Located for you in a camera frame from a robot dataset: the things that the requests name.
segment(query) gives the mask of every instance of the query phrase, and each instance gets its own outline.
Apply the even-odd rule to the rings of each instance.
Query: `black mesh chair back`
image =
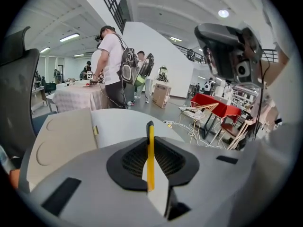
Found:
[[[31,93],[39,51],[25,50],[29,28],[4,38],[0,48],[0,145],[9,157],[22,157],[36,139]]]

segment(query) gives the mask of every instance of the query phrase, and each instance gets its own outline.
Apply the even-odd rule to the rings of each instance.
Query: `white tablecloth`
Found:
[[[60,113],[82,108],[90,108],[91,110],[107,108],[105,85],[100,85],[103,94],[99,85],[84,87],[81,84],[76,84],[56,89],[53,102]]]

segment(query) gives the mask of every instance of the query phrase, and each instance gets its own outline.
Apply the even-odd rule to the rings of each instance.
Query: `black pants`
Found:
[[[125,107],[125,96],[123,93],[123,87],[121,81],[106,85],[106,94],[110,98],[109,106],[110,108],[126,108]]]

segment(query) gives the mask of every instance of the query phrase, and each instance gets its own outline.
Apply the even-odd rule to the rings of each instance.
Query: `yellow tab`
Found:
[[[151,125],[149,127],[149,142],[150,144],[147,146],[147,190],[150,192],[155,189],[155,165],[154,165],[154,157],[155,157],[155,135],[154,135],[154,126]]]
[[[99,135],[98,127],[94,126],[93,127],[94,135]]]

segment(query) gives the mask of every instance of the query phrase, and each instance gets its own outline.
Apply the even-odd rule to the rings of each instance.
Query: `ceiling light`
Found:
[[[43,53],[45,51],[47,51],[49,49],[49,47],[46,47],[45,49],[43,49],[42,51],[40,51],[40,53]]]
[[[229,12],[227,10],[224,10],[224,9],[220,10],[218,12],[218,14],[219,14],[220,17],[228,17],[229,16]]]
[[[78,37],[79,36],[79,34],[78,33],[75,33],[75,34],[73,34],[73,35],[69,35],[69,36],[67,36],[67,37],[64,37],[63,39],[61,39],[61,40],[59,40],[60,42],[64,42],[64,41],[67,41],[67,40],[69,40],[69,39],[72,39],[72,38],[75,38],[75,37]]]
[[[179,42],[181,42],[181,41],[182,41],[182,40],[179,40],[179,39],[174,38],[174,37],[171,37],[170,39],[171,39],[171,40],[176,40],[176,41],[179,41]]]

